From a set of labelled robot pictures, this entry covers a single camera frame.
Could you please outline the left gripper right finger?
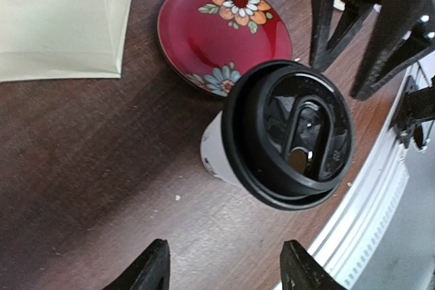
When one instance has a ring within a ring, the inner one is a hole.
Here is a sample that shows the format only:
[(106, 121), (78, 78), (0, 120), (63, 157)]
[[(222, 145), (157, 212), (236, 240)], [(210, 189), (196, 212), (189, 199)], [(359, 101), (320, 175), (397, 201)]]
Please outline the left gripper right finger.
[(345, 290), (297, 240), (284, 242), (280, 273), (284, 290)]

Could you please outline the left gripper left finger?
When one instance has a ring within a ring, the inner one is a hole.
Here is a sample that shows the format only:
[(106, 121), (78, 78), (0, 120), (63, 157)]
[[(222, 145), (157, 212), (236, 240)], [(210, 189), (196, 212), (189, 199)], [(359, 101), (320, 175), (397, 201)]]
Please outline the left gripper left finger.
[(119, 277), (103, 290), (168, 290), (170, 247), (167, 240), (154, 240)]

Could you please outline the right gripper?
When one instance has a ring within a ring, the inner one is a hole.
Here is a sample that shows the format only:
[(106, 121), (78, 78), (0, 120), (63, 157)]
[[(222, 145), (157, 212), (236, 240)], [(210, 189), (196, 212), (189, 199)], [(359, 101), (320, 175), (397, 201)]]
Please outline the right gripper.
[(345, 9), (330, 32), (334, 0), (311, 0), (310, 65), (325, 71), (381, 6), (355, 77), (351, 97), (369, 99), (408, 65), (434, 51), (434, 0), (341, 0)]

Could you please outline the white paper cup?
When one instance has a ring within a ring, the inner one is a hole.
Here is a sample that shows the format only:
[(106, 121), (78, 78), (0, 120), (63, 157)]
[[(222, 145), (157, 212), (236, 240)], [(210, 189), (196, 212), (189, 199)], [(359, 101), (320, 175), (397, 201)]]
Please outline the white paper cup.
[(206, 127), (200, 144), (203, 166), (213, 175), (230, 185), (242, 188), (228, 161), (222, 140), (222, 111)]

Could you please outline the black plastic cup lid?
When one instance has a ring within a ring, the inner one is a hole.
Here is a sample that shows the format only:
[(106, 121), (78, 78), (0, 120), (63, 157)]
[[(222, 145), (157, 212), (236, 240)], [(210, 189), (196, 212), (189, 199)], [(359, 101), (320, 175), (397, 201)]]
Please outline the black plastic cup lid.
[(336, 191), (353, 159), (355, 128), (337, 87), (291, 60), (244, 74), (226, 98), (224, 152), (236, 180), (282, 211), (302, 211)]

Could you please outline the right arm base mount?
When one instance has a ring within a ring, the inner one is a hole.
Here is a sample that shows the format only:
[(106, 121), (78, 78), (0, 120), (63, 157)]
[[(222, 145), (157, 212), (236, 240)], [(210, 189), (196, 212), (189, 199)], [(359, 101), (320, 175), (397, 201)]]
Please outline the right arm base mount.
[(418, 88), (416, 79), (408, 76), (391, 127), (406, 149), (413, 143), (423, 151), (434, 125), (434, 86)]

